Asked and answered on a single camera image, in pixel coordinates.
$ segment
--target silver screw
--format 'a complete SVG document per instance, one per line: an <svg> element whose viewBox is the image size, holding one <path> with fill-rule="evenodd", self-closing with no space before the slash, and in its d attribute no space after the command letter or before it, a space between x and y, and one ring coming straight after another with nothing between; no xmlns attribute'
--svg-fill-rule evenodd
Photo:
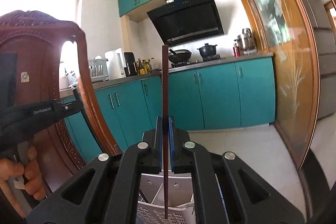
<svg viewBox="0 0 336 224"><path fill-rule="evenodd" d="M236 154L233 153L233 152L226 152L224 154L224 157L227 159L227 160L234 160L236 158Z"/></svg>
<svg viewBox="0 0 336 224"><path fill-rule="evenodd" d="M146 142L138 143L138 148L140 149L146 149L147 147L148 147L148 143Z"/></svg>
<svg viewBox="0 0 336 224"><path fill-rule="evenodd" d="M184 143L184 147L185 148L194 148L195 147L195 143L194 142L185 142Z"/></svg>
<svg viewBox="0 0 336 224"><path fill-rule="evenodd" d="M100 161L106 161L108 159L109 159L109 155L107 155L106 153L100 154L98 156L98 160L100 160Z"/></svg>

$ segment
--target carved wood ornament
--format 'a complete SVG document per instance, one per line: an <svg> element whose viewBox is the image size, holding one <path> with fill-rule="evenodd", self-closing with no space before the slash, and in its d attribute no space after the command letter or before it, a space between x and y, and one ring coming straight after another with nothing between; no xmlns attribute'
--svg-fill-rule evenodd
<svg viewBox="0 0 336 224"><path fill-rule="evenodd" d="M116 142L105 123L92 86L85 33L74 22L60 21L39 11L17 10L0 17L0 54L18 54L15 104L60 101L59 62L62 46L68 40L77 42L79 89L90 123L104 152L116 155ZM28 73L28 83L21 83L22 72ZM64 121L36 134L34 145L44 182L49 187L47 192L55 191L85 165Z"/></svg>

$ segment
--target refrigerator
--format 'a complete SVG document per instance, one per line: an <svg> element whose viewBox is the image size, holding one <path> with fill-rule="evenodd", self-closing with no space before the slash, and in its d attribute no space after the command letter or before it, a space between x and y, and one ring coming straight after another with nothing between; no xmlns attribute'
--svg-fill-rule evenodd
<svg viewBox="0 0 336 224"><path fill-rule="evenodd" d="M318 119L336 112L336 44L327 12L321 0L302 0L314 29L320 64L320 106Z"/></svg>

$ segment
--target triangular cutout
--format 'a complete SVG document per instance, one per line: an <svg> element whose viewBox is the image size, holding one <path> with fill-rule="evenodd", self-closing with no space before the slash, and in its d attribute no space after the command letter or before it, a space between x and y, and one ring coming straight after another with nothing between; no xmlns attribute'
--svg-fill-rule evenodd
<svg viewBox="0 0 336 224"><path fill-rule="evenodd" d="M80 205L94 174L95 170L93 169L86 172L81 178L76 180L72 185L65 189L61 194L61 197L72 202L73 204Z"/></svg>
<svg viewBox="0 0 336 224"><path fill-rule="evenodd" d="M250 175L246 171L240 169L238 170L238 174L244 184L244 187L252 204L256 204L269 197L269 193L252 177L250 177Z"/></svg>

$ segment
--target range hood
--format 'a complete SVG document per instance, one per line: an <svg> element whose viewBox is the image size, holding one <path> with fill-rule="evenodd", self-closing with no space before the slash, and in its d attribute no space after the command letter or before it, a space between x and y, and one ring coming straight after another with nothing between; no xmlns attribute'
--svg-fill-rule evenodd
<svg viewBox="0 0 336 224"><path fill-rule="evenodd" d="M224 34L214 0L167 0L168 4L147 12L164 44Z"/></svg>

